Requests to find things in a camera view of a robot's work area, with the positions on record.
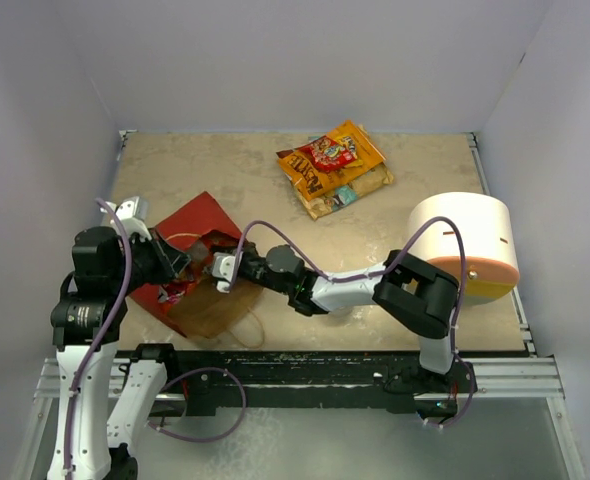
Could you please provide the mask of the yellow candy packet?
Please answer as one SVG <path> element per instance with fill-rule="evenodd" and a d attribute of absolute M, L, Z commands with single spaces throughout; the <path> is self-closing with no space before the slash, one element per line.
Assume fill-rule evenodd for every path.
<path fill-rule="evenodd" d="M 357 168 L 363 165 L 362 159 L 357 152 L 356 143 L 352 136 L 346 135 L 338 139 L 338 143 L 343 147 L 346 153 L 350 156 L 350 161 L 344 164 L 344 168 Z"/>

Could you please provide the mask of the red rice cracker packet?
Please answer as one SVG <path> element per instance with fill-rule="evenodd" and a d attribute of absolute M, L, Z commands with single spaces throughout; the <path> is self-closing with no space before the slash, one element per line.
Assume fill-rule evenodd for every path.
<path fill-rule="evenodd" d="M 305 155 L 314 167 L 324 173 L 338 171 L 350 161 L 350 156 L 338 143 L 338 139 L 324 135 L 298 147 L 297 152 Z"/>

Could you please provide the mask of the colourful striped candy packet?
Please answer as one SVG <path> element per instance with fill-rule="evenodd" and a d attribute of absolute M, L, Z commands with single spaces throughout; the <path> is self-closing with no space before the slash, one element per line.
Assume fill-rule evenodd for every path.
<path fill-rule="evenodd" d="M 195 287 L 192 281 L 174 281 L 158 287 L 157 302 L 171 307 L 179 303 Z"/>

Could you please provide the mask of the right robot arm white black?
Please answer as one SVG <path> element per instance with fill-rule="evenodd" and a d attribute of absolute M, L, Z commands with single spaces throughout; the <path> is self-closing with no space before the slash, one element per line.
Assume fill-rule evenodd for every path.
<path fill-rule="evenodd" d="M 318 273 L 288 245 L 260 256 L 253 247 L 242 253 L 238 275 L 285 295 L 304 316 L 327 315 L 375 305 L 416 334 L 420 344 L 420 380 L 442 391 L 455 379 L 452 321 L 459 308 L 460 284 L 451 274 L 393 250 L 386 260 L 364 270 Z"/>

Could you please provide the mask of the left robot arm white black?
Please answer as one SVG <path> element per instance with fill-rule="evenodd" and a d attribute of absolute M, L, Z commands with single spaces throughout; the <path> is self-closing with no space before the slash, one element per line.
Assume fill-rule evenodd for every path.
<path fill-rule="evenodd" d="M 188 254 L 157 230 L 124 238 L 113 228 L 76 235 L 74 269 L 62 281 L 50 322 L 59 368 L 57 437 L 50 479 L 135 479 L 136 446 L 158 392 L 181 378 L 175 348 L 141 344 L 131 354 L 115 405 L 110 379 L 126 298 L 179 277 Z"/>

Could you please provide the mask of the red brown paper bag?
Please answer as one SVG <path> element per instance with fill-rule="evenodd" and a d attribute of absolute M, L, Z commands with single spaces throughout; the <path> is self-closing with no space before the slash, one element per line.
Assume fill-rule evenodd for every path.
<path fill-rule="evenodd" d="M 237 246 L 241 231 L 217 201 L 203 192 L 156 226 L 168 243 L 181 251 L 206 239 L 216 250 Z M 178 349 L 259 349 L 264 346 L 264 323 L 255 312 L 262 288 L 240 280 L 234 290 L 220 293 L 210 266 L 190 264 L 179 280 L 194 289 L 168 307 L 157 302 L 158 286 L 144 286 L 128 299 L 129 313 L 120 345 L 171 343 Z"/>

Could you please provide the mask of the yellow kettle chips bag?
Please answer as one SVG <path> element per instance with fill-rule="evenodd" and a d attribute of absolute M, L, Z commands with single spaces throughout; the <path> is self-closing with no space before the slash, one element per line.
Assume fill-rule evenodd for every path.
<path fill-rule="evenodd" d="M 394 176 L 388 167 L 382 163 L 370 169 L 366 173 L 355 178 L 351 182 L 324 195 L 306 200 L 303 195 L 293 188 L 296 198 L 313 220 L 330 215 L 342 210 L 357 200 L 379 190 L 385 185 L 394 182 Z"/>

